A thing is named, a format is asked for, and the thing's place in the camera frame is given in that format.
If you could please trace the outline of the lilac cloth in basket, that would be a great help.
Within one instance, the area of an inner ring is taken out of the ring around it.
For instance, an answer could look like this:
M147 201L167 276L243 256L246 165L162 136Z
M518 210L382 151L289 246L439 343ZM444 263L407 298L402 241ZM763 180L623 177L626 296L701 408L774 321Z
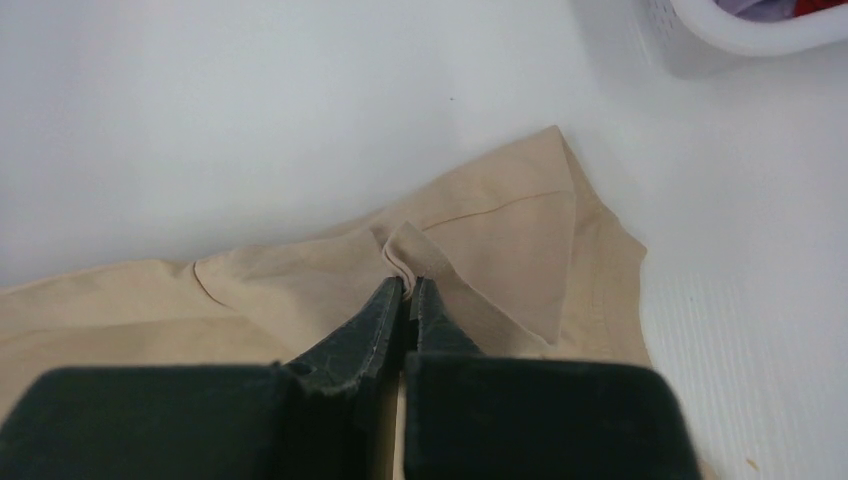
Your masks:
M775 23L795 16L796 0L715 0L715 4L726 13L737 18L758 22Z

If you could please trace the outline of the beige t shirt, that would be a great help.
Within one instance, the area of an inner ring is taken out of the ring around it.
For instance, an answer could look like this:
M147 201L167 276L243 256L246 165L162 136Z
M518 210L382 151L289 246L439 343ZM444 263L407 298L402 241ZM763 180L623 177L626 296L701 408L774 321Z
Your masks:
M3 290L1 428L58 368L287 363L398 278L406 310L388 479L409 479L404 364L419 278L434 281L486 355L653 370L639 319L644 255L550 127L307 241L113 264Z

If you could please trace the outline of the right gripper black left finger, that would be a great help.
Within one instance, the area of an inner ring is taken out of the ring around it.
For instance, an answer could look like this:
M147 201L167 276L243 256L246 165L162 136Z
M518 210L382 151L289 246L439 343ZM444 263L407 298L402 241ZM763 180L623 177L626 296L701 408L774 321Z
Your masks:
M388 479L398 278L287 363L63 367L1 428L5 479Z

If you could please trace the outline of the red t shirt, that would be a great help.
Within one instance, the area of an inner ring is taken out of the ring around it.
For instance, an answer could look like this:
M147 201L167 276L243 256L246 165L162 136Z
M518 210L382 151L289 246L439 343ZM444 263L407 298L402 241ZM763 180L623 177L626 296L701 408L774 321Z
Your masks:
M836 8L845 5L847 0L797 0L793 10L793 17L801 17L816 12Z

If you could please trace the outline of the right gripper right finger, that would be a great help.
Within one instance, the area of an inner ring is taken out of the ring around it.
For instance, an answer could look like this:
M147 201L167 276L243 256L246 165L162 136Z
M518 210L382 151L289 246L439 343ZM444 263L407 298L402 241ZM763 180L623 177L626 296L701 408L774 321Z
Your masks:
M404 364L409 479L698 479L673 391L653 370L489 356L419 278Z

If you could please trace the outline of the white plastic basket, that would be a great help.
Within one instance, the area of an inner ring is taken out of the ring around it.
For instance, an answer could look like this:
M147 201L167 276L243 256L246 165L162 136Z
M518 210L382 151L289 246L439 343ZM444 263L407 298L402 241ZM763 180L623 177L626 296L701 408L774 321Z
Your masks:
M847 41L845 3L767 23L733 15L713 1L639 1L642 31L656 57L679 78L705 77L745 64Z

